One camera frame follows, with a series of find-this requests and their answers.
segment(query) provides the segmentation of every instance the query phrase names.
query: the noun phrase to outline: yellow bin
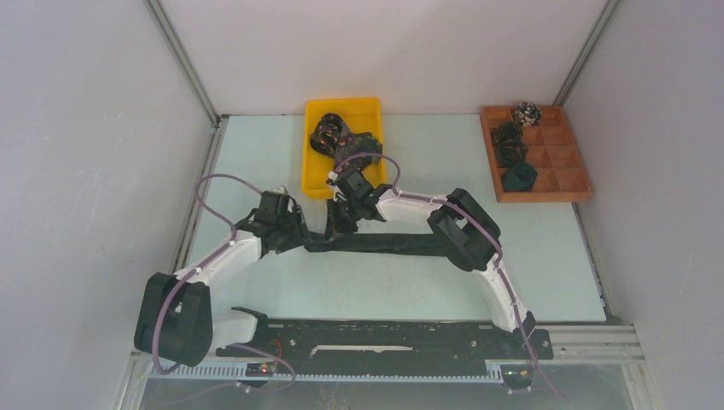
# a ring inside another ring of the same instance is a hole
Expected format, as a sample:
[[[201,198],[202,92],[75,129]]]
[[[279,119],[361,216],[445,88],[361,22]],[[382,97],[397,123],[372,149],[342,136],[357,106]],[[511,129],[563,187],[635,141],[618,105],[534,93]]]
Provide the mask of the yellow bin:
[[[301,157],[301,191],[312,199],[330,199],[332,190],[327,186],[327,178],[335,162],[312,149],[309,138],[322,115],[335,113],[342,117],[352,132],[371,132],[382,143],[382,112],[380,100],[375,97],[343,98],[336,100],[311,100],[304,112],[304,149]],[[380,160],[362,172],[372,186],[387,182],[385,162]]]

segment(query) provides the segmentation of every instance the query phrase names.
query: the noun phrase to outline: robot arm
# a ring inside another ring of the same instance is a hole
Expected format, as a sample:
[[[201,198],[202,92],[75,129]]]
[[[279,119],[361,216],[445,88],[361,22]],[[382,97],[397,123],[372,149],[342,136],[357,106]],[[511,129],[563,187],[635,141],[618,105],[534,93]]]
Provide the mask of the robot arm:
[[[472,216],[496,240],[500,229],[475,199],[466,191],[456,189],[447,196],[432,196],[428,202],[400,196],[393,192],[392,186],[381,184],[374,188],[358,170],[349,168],[339,175],[332,173],[328,183],[335,191],[335,200],[341,202],[347,214],[354,220],[368,219],[386,221],[404,221],[429,226],[445,248],[447,259],[457,268],[473,272],[482,284],[488,299],[493,323],[504,331],[513,332],[518,324],[513,310],[513,300],[505,287],[501,273],[493,266],[497,253],[493,245],[470,223],[458,225],[464,218],[461,214],[444,206],[440,202],[449,202]],[[499,269],[506,275],[500,262]],[[522,319],[528,317],[528,309],[517,297],[515,289],[511,292]],[[533,330],[528,320],[525,328]]]
[[[236,223],[236,234],[226,240],[230,246],[202,259],[211,257],[207,264],[198,267],[197,262],[171,275],[156,273],[149,279],[134,337],[136,349],[151,352],[161,306],[171,288],[191,271],[196,271],[196,274],[173,297],[171,308],[164,317],[159,356],[195,366],[209,350],[248,342],[254,337],[257,321],[264,316],[246,309],[212,313],[212,295],[270,250],[282,253],[303,245],[308,238],[301,209],[286,190],[263,192],[259,207]]]

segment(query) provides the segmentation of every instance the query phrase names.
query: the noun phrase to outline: brown divided box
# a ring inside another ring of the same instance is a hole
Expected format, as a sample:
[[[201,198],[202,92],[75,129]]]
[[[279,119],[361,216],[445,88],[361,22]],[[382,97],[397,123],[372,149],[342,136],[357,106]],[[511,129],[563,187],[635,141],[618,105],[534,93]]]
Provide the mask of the brown divided box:
[[[515,107],[485,107],[480,113],[482,136],[488,152],[490,172],[498,202],[584,202],[593,195],[581,154],[560,107],[540,107],[538,126],[523,128],[523,142],[528,146],[526,162],[538,171],[531,192],[505,192],[501,178],[508,171],[495,157],[493,131],[512,121]]]

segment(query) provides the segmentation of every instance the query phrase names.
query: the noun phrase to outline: wall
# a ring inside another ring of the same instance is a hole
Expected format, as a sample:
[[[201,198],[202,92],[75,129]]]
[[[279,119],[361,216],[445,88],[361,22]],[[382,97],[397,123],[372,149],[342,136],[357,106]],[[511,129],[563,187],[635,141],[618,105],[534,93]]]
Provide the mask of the wall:
[[[605,0],[164,2],[214,106],[301,114],[313,98],[385,113],[551,103]]]
[[[722,18],[716,0],[625,2],[566,104],[586,228],[672,409],[724,401]]]
[[[210,125],[140,0],[3,2],[0,407],[111,408]]]

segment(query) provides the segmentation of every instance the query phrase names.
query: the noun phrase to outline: white table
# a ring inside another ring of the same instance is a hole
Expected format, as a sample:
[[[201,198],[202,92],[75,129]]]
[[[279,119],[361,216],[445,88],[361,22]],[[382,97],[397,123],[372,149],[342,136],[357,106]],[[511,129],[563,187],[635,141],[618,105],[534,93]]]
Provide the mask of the white table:
[[[497,203],[477,115],[384,115],[384,151],[402,167],[400,188],[427,194],[466,189],[500,226],[505,266],[518,295],[539,321],[604,321],[594,276],[568,203]],[[234,116],[216,173],[261,189],[286,185],[312,231],[324,231],[324,201],[300,191],[302,116]],[[394,167],[388,167],[389,180]],[[236,221],[259,196],[216,179],[208,203]],[[428,233],[417,226],[362,221],[360,232]],[[204,213],[189,261],[228,234]],[[477,279],[447,259],[346,252],[269,254],[213,296],[214,309],[244,306],[278,318],[490,320]]]

